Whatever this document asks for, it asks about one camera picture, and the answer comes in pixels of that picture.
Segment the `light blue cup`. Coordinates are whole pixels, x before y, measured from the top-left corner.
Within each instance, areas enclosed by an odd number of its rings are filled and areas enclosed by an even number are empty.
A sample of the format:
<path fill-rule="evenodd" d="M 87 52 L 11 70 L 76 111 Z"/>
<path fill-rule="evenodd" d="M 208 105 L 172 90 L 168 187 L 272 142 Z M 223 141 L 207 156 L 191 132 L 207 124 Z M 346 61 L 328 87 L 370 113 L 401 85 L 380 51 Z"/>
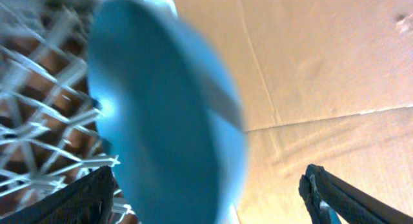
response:
<path fill-rule="evenodd" d="M 139 0 L 153 8 L 158 9 L 164 13 L 171 15 L 174 18 L 178 18 L 177 8 L 174 0 Z"/>

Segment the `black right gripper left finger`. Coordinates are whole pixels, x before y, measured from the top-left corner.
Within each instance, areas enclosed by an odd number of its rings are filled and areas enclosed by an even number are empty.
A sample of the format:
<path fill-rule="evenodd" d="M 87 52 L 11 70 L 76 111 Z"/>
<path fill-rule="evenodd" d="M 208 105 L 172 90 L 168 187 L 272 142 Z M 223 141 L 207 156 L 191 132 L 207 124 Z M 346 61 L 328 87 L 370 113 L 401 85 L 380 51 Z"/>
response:
<path fill-rule="evenodd" d="M 1 219 L 1 224 L 108 222 L 114 198 L 114 177 L 103 166 L 43 200 Z"/>

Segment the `dark blue plate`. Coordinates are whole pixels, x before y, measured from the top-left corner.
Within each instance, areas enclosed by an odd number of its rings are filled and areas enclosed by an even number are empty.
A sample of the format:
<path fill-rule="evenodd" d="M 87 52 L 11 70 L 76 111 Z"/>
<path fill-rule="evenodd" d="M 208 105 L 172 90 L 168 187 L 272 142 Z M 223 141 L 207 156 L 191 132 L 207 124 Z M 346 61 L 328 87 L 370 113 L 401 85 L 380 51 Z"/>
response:
<path fill-rule="evenodd" d="M 222 223 L 242 193 L 247 141 L 226 67 L 190 25 L 106 0 L 90 28 L 90 95 L 118 185 L 143 223 Z"/>

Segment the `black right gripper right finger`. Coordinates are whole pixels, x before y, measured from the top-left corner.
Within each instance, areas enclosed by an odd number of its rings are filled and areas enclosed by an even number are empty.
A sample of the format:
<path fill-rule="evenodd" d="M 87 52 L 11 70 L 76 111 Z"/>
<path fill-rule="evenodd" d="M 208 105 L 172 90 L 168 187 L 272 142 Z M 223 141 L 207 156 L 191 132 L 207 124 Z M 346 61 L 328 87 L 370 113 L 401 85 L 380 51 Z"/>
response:
<path fill-rule="evenodd" d="M 340 218 L 357 224 L 409 224 L 408 216 L 369 196 L 322 166 L 310 164 L 299 180 L 303 198 L 313 223 L 340 224 Z"/>

